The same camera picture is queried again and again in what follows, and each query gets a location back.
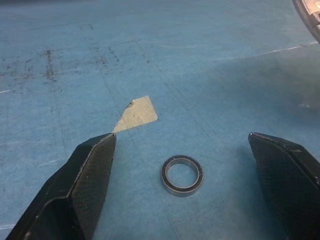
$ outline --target blue mat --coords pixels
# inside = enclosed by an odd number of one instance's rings
[[[320,159],[320,47],[290,0],[35,1],[1,5],[0,31],[1,240],[75,147],[143,96],[159,119],[117,135],[94,239],[284,239],[247,137]],[[187,198],[161,184],[177,154],[204,170]]]

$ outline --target bearing outer ring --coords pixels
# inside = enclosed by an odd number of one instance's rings
[[[178,187],[173,185],[168,179],[168,170],[176,164],[186,164],[196,172],[195,182],[187,187]],[[185,155],[177,155],[170,157],[164,162],[161,168],[161,179],[166,190],[178,197],[188,197],[194,194],[204,180],[204,173],[200,164],[193,158]]]

